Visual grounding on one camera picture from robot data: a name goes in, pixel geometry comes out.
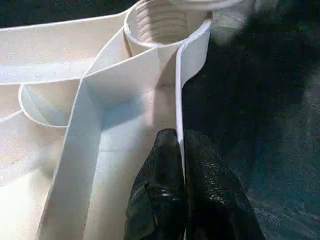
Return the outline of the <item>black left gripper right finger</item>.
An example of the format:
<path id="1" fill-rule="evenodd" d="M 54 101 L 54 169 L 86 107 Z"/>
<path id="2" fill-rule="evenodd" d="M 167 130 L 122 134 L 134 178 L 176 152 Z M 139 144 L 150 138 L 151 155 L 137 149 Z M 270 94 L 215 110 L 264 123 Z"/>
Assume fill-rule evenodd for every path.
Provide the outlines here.
<path id="1" fill-rule="evenodd" d="M 189 240 L 263 240 L 254 210 L 215 145 L 195 130 L 184 132 Z"/>

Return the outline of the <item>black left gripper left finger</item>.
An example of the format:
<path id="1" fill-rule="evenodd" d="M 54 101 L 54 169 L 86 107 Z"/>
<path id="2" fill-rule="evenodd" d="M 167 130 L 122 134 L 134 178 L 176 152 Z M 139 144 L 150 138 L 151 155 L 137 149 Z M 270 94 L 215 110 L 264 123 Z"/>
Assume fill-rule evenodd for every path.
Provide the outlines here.
<path id="1" fill-rule="evenodd" d="M 187 196 L 176 130 L 160 130 L 132 185 L 126 240 L 182 240 Z"/>

